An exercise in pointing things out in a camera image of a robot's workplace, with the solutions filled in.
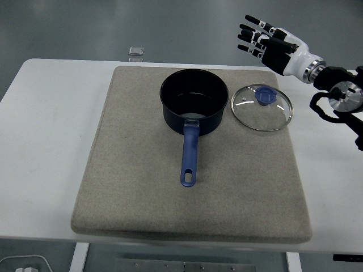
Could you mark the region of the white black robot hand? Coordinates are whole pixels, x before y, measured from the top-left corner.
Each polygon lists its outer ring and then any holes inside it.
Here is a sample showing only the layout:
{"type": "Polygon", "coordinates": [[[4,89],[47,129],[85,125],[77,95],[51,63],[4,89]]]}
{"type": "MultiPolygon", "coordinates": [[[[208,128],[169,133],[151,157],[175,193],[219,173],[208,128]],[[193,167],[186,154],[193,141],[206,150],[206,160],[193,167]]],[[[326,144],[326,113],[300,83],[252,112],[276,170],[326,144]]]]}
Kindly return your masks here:
{"type": "Polygon", "coordinates": [[[274,27],[251,15],[246,15],[245,19],[256,27],[245,24],[239,26],[238,39],[242,43],[238,45],[238,49],[261,60],[272,71],[311,83],[311,73],[326,65],[323,58],[310,53],[308,45],[287,30],[274,27]]]}

